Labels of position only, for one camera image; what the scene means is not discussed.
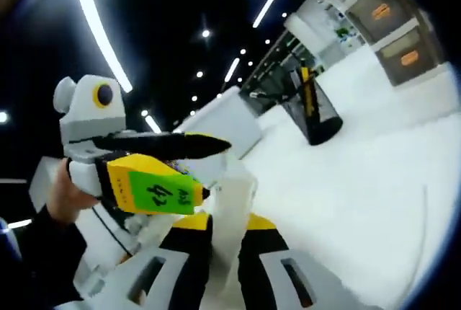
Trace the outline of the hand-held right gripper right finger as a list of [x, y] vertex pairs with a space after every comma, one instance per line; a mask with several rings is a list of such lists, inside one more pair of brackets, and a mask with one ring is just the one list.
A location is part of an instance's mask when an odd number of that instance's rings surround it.
[[290, 249], [269, 219], [252, 213], [238, 254], [247, 309], [363, 309], [328, 268]]

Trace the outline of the person's left hand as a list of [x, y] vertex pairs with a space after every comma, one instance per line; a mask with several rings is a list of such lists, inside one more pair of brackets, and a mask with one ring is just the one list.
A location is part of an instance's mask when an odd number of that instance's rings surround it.
[[67, 158], [59, 162], [55, 182], [46, 203], [50, 216], [62, 224], [74, 223], [82, 210], [99, 203], [94, 196], [81, 191], [72, 183], [67, 164]]

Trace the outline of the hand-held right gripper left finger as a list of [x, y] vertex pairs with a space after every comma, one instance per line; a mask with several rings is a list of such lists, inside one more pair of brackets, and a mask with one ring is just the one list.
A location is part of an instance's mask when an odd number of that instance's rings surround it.
[[198, 309], [209, 280], [212, 216], [199, 212], [175, 222], [160, 245], [118, 265], [75, 309]]

